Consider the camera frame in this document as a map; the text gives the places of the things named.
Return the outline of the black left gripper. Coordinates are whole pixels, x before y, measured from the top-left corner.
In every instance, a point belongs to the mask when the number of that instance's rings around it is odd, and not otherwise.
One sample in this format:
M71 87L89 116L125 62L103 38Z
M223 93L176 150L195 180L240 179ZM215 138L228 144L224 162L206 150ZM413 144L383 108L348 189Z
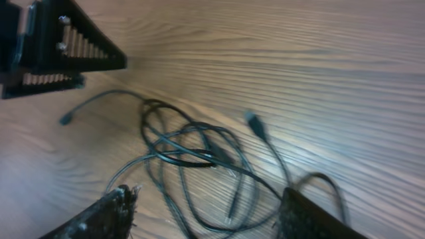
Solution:
M33 1L24 9L1 0L1 98L85 87L81 74L127 67L127 57L73 0Z

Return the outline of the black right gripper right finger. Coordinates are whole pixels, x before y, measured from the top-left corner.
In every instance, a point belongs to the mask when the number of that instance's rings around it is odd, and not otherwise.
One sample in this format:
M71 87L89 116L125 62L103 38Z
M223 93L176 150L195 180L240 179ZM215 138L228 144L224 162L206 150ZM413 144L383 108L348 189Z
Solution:
M278 239L367 239L289 187L284 189L277 226Z

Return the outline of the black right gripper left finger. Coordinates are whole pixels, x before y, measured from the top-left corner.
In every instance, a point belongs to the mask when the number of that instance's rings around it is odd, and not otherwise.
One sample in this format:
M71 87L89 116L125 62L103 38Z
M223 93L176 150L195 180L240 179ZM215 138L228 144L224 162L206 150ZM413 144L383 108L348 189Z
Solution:
M139 190L120 185L41 239L127 239Z

